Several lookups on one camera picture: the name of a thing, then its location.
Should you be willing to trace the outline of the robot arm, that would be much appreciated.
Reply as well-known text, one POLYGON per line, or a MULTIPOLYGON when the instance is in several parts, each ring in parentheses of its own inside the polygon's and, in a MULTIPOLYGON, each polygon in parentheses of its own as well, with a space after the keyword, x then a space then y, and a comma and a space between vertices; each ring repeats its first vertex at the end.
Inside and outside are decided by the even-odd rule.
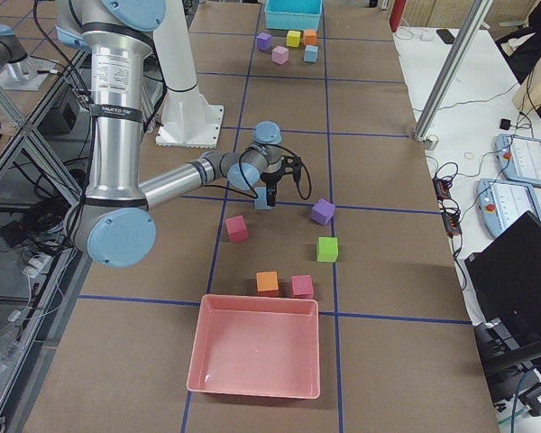
POLYGON ((17 83, 27 83, 38 77, 38 70, 23 47, 14 30, 0 24, 0 70, 5 69, 10 79, 17 83))

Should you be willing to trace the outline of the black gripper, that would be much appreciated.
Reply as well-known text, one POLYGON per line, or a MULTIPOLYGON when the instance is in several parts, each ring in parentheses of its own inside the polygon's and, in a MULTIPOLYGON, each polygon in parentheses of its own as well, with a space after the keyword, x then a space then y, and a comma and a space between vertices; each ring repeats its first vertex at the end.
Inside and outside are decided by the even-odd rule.
POLYGON ((282 155, 268 171, 261 175, 266 185, 266 201, 269 207, 276 206, 276 186, 284 176, 291 175, 296 185, 301 181, 302 160, 298 156, 282 155))

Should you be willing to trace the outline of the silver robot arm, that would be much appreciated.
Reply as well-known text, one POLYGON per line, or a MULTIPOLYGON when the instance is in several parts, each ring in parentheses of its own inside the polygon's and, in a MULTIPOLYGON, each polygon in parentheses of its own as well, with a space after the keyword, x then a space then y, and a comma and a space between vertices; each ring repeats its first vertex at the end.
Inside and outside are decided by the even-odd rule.
POLYGON ((152 249, 157 229, 150 209, 221 178, 254 195, 263 182, 273 205, 278 182, 298 180, 304 165, 281 145, 279 127, 256 125, 243 152, 216 149, 224 109, 200 93, 179 1, 59 1, 60 42, 91 56, 89 181, 67 216, 71 242, 105 266, 123 268, 152 249), (200 147, 203 155, 140 181, 139 159, 148 116, 142 110, 144 62, 160 63, 160 145, 200 147))

